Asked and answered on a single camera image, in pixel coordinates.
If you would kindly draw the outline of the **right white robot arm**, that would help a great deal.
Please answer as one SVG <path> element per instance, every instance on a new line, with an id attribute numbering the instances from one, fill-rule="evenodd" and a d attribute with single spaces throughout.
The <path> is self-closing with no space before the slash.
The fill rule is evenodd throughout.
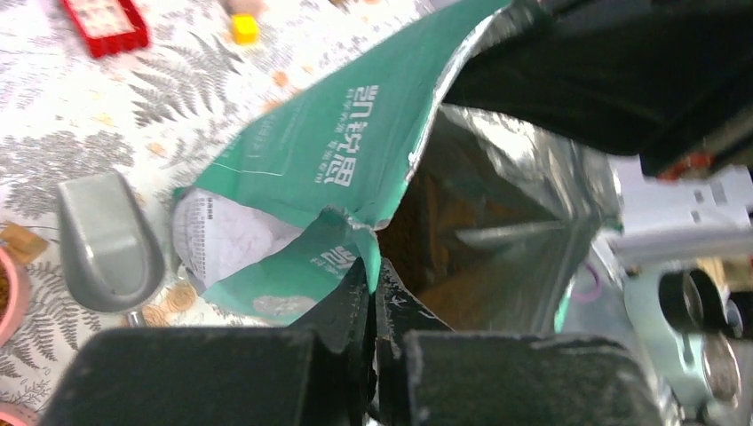
<path id="1" fill-rule="evenodd" d="M 650 178 L 708 178 L 752 163 L 749 1 L 517 1 L 528 25 L 464 67 L 446 101 L 507 114 L 601 152 L 637 156 Z M 732 342 L 752 338 L 752 294 L 730 302 L 687 264 L 751 250 L 749 233 L 646 238 L 614 253 L 632 324 L 687 425 L 719 425 L 741 395 Z"/>

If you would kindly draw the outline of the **green pet food bag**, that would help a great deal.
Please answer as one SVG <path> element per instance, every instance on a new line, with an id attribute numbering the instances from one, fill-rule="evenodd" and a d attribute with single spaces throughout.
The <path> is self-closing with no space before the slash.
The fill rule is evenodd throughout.
<path id="1" fill-rule="evenodd" d="M 178 273 L 207 302 L 288 325 L 361 260 L 454 329 L 549 333 L 620 202 L 606 156 L 454 106 L 495 47 L 551 28 L 532 2 L 462 1 L 243 129 L 174 196 Z"/>

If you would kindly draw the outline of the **metal food scoop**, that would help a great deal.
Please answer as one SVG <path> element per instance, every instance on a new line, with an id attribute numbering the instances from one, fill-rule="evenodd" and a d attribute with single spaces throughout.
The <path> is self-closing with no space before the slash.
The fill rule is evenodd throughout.
<path id="1" fill-rule="evenodd" d="M 160 290 L 159 241 L 118 172 L 71 179 L 56 188 L 60 258 L 72 298 L 83 308 L 147 322 L 142 307 Z"/>

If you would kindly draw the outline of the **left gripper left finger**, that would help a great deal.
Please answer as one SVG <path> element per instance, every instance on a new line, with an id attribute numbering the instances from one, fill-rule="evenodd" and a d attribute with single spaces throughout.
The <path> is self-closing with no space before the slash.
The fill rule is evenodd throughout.
<path id="1" fill-rule="evenodd" d="M 44 425 L 362 425 L 373 393 L 361 260 L 286 327 L 135 327 L 75 356 Z"/>

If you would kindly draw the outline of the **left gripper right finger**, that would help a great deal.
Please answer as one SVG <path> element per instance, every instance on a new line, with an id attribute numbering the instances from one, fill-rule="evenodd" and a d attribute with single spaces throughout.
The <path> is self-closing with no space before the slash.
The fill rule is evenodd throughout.
<path id="1" fill-rule="evenodd" d="M 451 329 L 384 261 L 376 290 L 383 425 L 662 425 L 642 366 L 597 335 Z"/>

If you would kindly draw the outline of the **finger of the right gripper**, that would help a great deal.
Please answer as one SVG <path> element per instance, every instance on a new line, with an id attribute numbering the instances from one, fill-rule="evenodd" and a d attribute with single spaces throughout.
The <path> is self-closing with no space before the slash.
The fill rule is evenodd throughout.
<path id="1" fill-rule="evenodd" d="M 749 1 L 514 1 L 445 100 L 507 114 L 648 177 L 752 164 Z"/>

